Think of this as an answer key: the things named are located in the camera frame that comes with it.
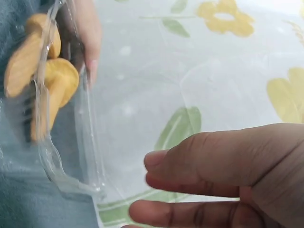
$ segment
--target human hand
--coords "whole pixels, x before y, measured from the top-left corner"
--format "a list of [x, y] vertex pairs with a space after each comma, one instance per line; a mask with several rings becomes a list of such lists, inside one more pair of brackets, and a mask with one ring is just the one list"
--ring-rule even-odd
[[304, 125], [199, 133], [145, 157], [156, 189], [239, 198], [231, 202], [139, 200], [131, 218], [166, 228], [302, 228]]
[[[93, 0], [72, 0], [75, 6], [74, 18], [78, 29], [78, 34], [85, 46], [85, 65], [89, 70], [89, 83], [92, 85], [97, 77], [98, 59], [101, 50], [102, 30], [98, 19]], [[70, 42], [69, 33], [73, 30], [69, 18], [69, 12], [63, 11], [59, 20], [63, 20], [60, 32], [62, 35], [62, 52], [67, 55], [67, 45]]]

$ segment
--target green leaf print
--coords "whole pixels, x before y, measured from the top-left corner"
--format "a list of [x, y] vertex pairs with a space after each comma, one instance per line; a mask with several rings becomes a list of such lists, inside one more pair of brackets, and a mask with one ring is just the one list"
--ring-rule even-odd
[[178, 145], [201, 130], [201, 114], [197, 107], [179, 108], [168, 121], [154, 149], [166, 150]]
[[170, 18], [163, 18], [162, 23], [169, 32], [184, 38], [190, 37], [189, 33], [177, 20]]
[[174, 5], [171, 7], [171, 13], [182, 13], [188, 4], [188, 0], [176, 0]]

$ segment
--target yellow flower print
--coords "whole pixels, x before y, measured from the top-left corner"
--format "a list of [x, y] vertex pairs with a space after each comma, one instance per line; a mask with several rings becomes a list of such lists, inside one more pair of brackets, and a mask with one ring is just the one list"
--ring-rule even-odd
[[[217, 18], [216, 14], [225, 13], [233, 16], [231, 20]], [[196, 15], [204, 18], [207, 27], [213, 32], [224, 34], [232, 32], [239, 37], [248, 37], [254, 32], [251, 23], [254, 20], [245, 13], [239, 11], [235, 0], [206, 1], [198, 7]]]
[[269, 99], [284, 122], [304, 123], [304, 69], [292, 68], [288, 79], [275, 78], [268, 82]]

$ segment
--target white tablecloth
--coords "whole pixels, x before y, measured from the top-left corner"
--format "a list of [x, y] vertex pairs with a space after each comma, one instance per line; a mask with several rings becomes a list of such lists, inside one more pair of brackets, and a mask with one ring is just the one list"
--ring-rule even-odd
[[147, 152], [202, 131], [302, 123], [301, 0], [96, 0], [96, 7], [103, 46], [95, 124], [107, 197], [95, 204], [105, 227], [130, 223], [136, 199], [215, 200], [151, 190]]

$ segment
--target blue fabric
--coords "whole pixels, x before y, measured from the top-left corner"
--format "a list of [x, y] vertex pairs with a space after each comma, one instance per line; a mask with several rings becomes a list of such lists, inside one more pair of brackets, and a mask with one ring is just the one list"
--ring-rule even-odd
[[[60, 193], [29, 143], [33, 88], [16, 99], [4, 97], [7, 60], [24, 38], [20, 25], [40, 5], [40, 0], [0, 0], [0, 228], [97, 228], [92, 199]], [[70, 104], [60, 112], [52, 137], [64, 152], [66, 172], [81, 179], [73, 117]]]

